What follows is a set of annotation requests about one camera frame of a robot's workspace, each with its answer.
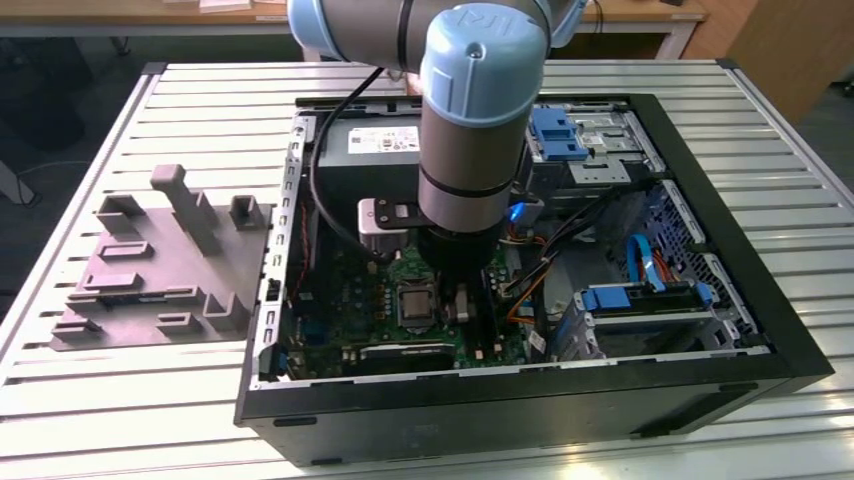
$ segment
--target blue led light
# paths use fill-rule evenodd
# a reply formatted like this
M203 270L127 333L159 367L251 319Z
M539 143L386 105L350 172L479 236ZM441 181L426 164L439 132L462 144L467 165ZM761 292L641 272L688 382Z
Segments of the blue led light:
M522 216L522 212L525 212L525 203L519 202L513 207L510 207L510 221L517 223L519 217Z

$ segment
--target gray plastic base plate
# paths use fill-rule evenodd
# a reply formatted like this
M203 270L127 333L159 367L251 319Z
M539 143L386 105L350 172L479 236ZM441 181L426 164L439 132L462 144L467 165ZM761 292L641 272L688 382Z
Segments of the gray plastic base plate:
M267 243L267 228L239 231L229 215L229 207L215 207L219 225L214 229L222 245L222 253L216 256L202 256L187 233L182 230L172 216L171 208L147 209L146 215L130 217L134 227L148 242L154 254L128 256L120 260L104 261L99 252L104 247L115 246L119 242L108 232L100 237L98 249L92 254L83 279L76 292L87 292L84 285L96 277L128 275L136 273L142 277L143 296L147 292L164 291L172 287L198 286L204 294L212 294L222 305L226 305L231 293L237 294L243 307L251 315L255 307L257 292L265 246ZM265 220L270 219L271 206L261 205ZM203 314L204 297L202 302L188 302L184 305L167 304L152 296L152 301L134 305L116 305L102 311L86 312L84 315L66 310L58 327L91 320L100 332L80 332L80 334L55 336L51 341L54 350L87 350L143 345L200 343L214 341L242 340L246 338L246 324L233 330L214 329ZM192 328L170 328L170 319L175 315L163 314L191 313L198 325Z

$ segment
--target blue latch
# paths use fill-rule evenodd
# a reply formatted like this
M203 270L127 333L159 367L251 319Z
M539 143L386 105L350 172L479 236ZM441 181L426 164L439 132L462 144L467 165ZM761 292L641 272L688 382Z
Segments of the blue latch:
M704 301L704 305L706 307L710 307L716 301L716 296L712 293L712 287L708 284L700 282L694 288L697 289L700 299Z
M594 288L593 291L597 294L599 307L605 309L631 307L629 294L623 287L598 287Z
M583 161L590 155L578 143L575 122L563 109L538 107L531 111L531 130L543 149L546 161Z
M599 308L599 302L597 302L597 295L593 290L585 290L582 292L582 303L585 304L585 310L593 312Z

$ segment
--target black cable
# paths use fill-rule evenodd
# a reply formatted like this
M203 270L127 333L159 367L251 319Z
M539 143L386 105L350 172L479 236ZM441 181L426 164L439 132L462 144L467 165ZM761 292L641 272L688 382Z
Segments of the black cable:
M605 33L605 12L602 11L602 4L599 0L593 0L594 5L597 6L597 26L593 29L593 33Z
M374 83L374 80L377 80L377 78L382 75L383 70L385 68L378 68L377 70L374 70L374 73L371 73L369 78L365 79L362 84L357 87L357 89L347 96L347 98L342 100L342 103L338 104L338 106L335 107L335 110L333 110L330 115L326 117L323 126L321 127L321 130L318 131L318 136L315 138L315 148L311 152L311 163L309 167L310 168L309 189L311 190L311 197L314 198L315 208L318 209L321 216L323 217L323 219L326 220L326 223L330 225L330 228L333 228L333 231L338 234L339 238L345 241L345 243L349 244L354 249L362 252L373 261L378 263L387 263L389 261L391 261L391 257L379 255L377 252L371 251L365 245L362 245L362 242L359 242L359 239L350 233L347 228L345 228L341 222L335 219L335 217L333 216L333 212L326 206L323 198L321 197L321 188L318 187L318 165L321 163L321 150L323 148L323 143L326 142L326 137L330 133L330 127L333 126L335 119L341 116L342 112L347 109L347 107L350 106L353 101L357 99L357 97L362 95L362 92L365 92L365 90L371 86L371 84Z

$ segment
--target orange wire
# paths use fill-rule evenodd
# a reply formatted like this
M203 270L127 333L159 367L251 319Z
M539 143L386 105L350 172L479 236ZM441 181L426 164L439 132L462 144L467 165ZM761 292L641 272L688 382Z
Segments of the orange wire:
M525 299L531 296L531 292L534 292L534 289L537 288L537 286L541 283L543 283L543 280L546 279L546 274L547 273L549 273L549 267L546 268L546 271L541 274L539 278L534 281L534 283L531 283L531 286L527 288L527 290L522 294L522 297L519 298L519 301L517 302L517 304L510 309L510 313L507 314L507 320L513 321L514 318L519 318L519 317L515 317L517 311L519 310L519 307L522 306L522 303L525 303Z
M533 319L525 317L511 317L507 321L511 323L525 323L527 325L534 325L537 323Z

